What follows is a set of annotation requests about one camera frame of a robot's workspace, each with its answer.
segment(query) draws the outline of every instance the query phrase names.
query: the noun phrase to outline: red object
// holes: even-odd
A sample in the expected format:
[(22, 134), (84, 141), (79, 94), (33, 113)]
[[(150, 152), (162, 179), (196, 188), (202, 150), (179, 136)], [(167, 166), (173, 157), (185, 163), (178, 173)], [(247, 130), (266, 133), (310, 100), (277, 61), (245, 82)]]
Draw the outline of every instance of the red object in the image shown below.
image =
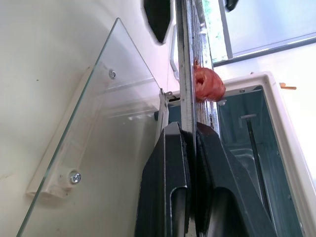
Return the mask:
[(194, 82), (196, 98), (201, 100), (220, 101), (226, 91), (221, 78), (211, 69), (202, 68), (194, 61)]

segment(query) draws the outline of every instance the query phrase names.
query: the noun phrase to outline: glass edge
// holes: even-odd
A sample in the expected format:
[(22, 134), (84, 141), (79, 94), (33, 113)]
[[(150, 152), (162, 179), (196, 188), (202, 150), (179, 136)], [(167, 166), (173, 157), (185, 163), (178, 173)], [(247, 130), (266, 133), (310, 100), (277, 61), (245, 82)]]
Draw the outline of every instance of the glass edge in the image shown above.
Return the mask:
[(76, 115), (76, 113), (77, 113), (78, 107), (79, 107), (79, 105), (81, 104), (82, 98), (83, 98), (84, 93), (85, 93), (85, 91), (86, 91), (86, 88), (87, 88), (88, 84), (90, 83), (90, 80), (91, 80), (91, 78), (92, 78), (92, 76), (93, 76), (93, 73), (94, 73), (94, 70), (95, 70), (95, 68), (96, 68), (96, 65), (98, 64), (98, 62), (99, 62), (99, 60), (100, 60), (100, 58), (101, 58), (101, 55), (102, 55), (102, 53), (103, 53), (103, 51), (104, 51), (104, 49), (105, 49), (105, 47), (106, 47), (106, 45), (107, 45), (107, 43), (108, 43), (108, 41), (109, 41), (111, 35), (112, 35), (112, 33), (113, 33), (113, 31), (114, 31), (114, 29), (115, 29), (115, 27), (116, 27), (116, 25), (117, 25), (117, 23), (118, 23), (119, 21), (121, 22), (120, 18), (117, 18), (117, 19), (115, 20), (115, 22), (114, 22), (114, 24), (113, 24), (113, 26), (112, 26), (112, 28), (111, 28), (111, 30), (110, 30), (110, 32), (109, 32), (109, 35), (108, 35), (108, 37), (107, 37), (107, 39), (106, 39), (106, 41), (105, 41), (105, 43), (104, 43), (104, 45), (103, 45), (103, 47), (102, 47), (102, 50), (101, 50), (101, 52), (100, 52), (100, 54), (99, 54), (99, 56), (98, 56), (98, 58), (97, 58), (97, 60), (96, 60), (96, 62), (95, 62), (95, 64), (94, 64), (94, 66), (93, 66), (93, 69), (92, 69), (92, 71), (91, 71), (91, 73), (90, 73), (90, 76), (89, 76), (89, 78), (88, 78), (88, 80), (87, 80), (87, 82), (86, 82), (86, 84), (85, 84), (85, 86), (84, 86), (84, 88), (83, 88), (83, 90), (82, 90), (82, 93), (81, 93), (81, 95), (80, 95), (80, 97), (79, 97), (79, 99), (78, 99), (78, 101), (77, 101), (77, 104), (76, 104), (76, 106), (75, 106), (75, 108), (74, 108), (74, 111), (72, 112), (72, 115), (71, 115), (71, 117), (70, 117), (70, 119), (69, 119), (69, 121), (68, 121), (68, 123), (67, 123), (67, 126), (66, 126), (66, 128), (65, 128), (65, 130), (64, 130), (64, 132), (63, 132), (63, 135), (62, 135), (62, 137), (61, 137), (61, 139), (60, 139), (60, 141), (59, 141), (59, 143), (58, 143), (58, 145), (57, 145), (57, 148), (56, 148), (56, 150), (55, 150), (55, 152), (54, 152), (54, 154), (53, 154), (53, 157), (52, 157), (52, 159), (51, 159), (51, 161), (50, 161), (50, 163), (49, 163), (49, 165), (48, 165), (48, 167), (47, 167), (47, 169), (46, 169), (46, 172), (45, 172), (45, 174), (44, 174), (44, 176), (43, 176), (43, 178), (42, 178), (42, 181), (41, 181), (41, 183), (40, 183), (40, 185), (39, 185), (39, 188), (38, 188), (38, 190), (37, 190), (37, 192), (36, 192), (36, 194), (35, 194), (35, 196), (34, 196), (32, 202), (31, 202), (31, 205), (30, 205), (30, 207), (29, 207), (29, 209), (28, 209), (26, 215), (25, 215), (25, 218), (24, 218), (24, 220), (23, 220), (23, 222), (22, 222), (22, 224), (21, 224), (21, 227), (20, 227), (20, 229), (19, 229), (19, 231), (18, 231), (17, 237), (21, 237), (22, 234), (23, 234), (23, 232), (24, 232), (24, 229), (25, 229), (25, 227), (26, 227), (26, 225), (27, 225), (27, 223), (28, 223), (28, 221), (29, 221), (29, 218), (30, 218), (30, 216), (31, 216), (31, 214), (32, 214), (32, 212), (33, 212), (33, 209), (34, 209), (34, 207), (35, 207), (36, 201), (37, 201), (37, 199), (38, 199), (38, 197), (39, 197), (39, 195), (40, 195), (40, 192), (41, 192), (41, 190), (42, 190), (42, 188), (43, 188), (43, 185), (44, 185), (44, 182), (45, 182), (45, 180), (46, 180), (46, 177), (47, 177), (47, 175), (48, 175), (48, 173), (49, 173), (49, 171), (50, 171), (50, 169), (51, 169), (51, 167), (52, 167), (52, 165), (53, 165), (53, 163), (54, 163), (54, 161), (55, 161), (56, 155), (58, 154), (59, 149), (60, 149), (60, 147), (61, 147), (61, 145), (62, 145), (62, 143), (63, 143), (63, 141), (64, 141), (64, 139), (65, 139), (65, 137), (66, 137), (66, 134), (67, 134), (67, 132), (68, 132), (68, 130), (69, 130), (69, 127), (70, 127), (70, 125), (71, 125), (71, 123), (72, 123), (72, 121), (73, 121), (73, 119), (74, 119), (74, 117), (75, 117), (75, 115)]

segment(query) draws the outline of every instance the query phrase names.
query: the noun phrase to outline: clear glass plate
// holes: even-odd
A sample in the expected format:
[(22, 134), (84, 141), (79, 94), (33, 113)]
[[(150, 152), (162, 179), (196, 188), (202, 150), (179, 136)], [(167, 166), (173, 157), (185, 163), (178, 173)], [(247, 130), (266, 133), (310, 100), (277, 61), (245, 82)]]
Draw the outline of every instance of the clear glass plate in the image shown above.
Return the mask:
[[(158, 95), (117, 19), (17, 236), (133, 236), (142, 169), (155, 145)], [(52, 172), (71, 167), (81, 181), (65, 198), (44, 199)]]

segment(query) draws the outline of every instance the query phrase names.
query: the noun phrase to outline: metal screw head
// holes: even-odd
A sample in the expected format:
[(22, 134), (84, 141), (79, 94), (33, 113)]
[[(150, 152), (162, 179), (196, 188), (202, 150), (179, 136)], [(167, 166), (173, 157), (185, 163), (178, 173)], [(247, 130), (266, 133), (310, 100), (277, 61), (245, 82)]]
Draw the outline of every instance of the metal screw head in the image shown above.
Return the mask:
[(71, 184), (78, 184), (81, 180), (81, 174), (80, 173), (71, 173), (70, 174), (70, 182)]
[(114, 80), (117, 77), (117, 73), (114, 72), (112, 69), (109, 71), (109, 76), (112, 80)]

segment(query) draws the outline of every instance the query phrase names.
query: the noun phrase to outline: white wall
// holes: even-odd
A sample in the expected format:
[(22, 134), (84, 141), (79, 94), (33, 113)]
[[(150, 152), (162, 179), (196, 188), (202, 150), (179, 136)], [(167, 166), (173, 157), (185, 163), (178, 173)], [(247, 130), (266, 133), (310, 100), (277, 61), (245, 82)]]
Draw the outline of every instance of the white wall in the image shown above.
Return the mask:
[(251, 72), (270, 71), (277, 82), (285, 82), (288, 86), (297, 87), (297, 90), (282, 90), (282, 95), (314, 180), (316, 180), (315, 55), (316, 44), (310, 44), (214, 69), (223, 80)]
[(177, 90), (169, 70), (170, 40), (155, 44), (140, 2), (1, 1), (0, 236), (17, 234), (31, 202), (25, 189), (117, 17), (160, 87)]

